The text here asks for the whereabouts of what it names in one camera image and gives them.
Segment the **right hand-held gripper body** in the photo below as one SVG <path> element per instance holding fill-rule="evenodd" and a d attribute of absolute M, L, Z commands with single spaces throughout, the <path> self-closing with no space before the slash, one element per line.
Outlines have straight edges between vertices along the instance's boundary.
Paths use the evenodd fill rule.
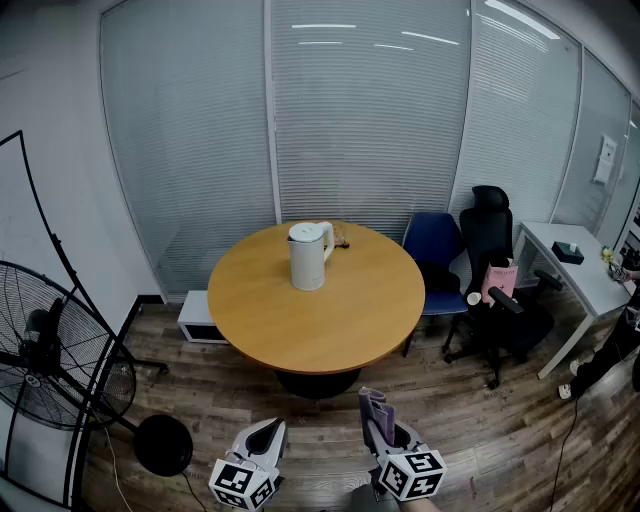
<path fill-rule="evenodd" d="M 371 471 L 371 483 L 378 494 L 390 494 L 400 502 L 434 496 L 444 480 L 447 466 L 438 450 L 424 441 L 416 441 L 395 452 L 383 443 L 369 442 L 377 468 Z"/>

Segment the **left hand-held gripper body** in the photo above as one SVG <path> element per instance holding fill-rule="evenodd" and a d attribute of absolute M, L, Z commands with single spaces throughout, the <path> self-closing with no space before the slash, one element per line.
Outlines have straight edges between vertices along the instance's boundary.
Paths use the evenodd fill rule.
<path fill-rule="evenodd" d="M 277 467 L 261 466 L 233 451 L 216 460 L 209 480 L 216 500 L 239 511 L 260 511 L 280 486 Z"/>

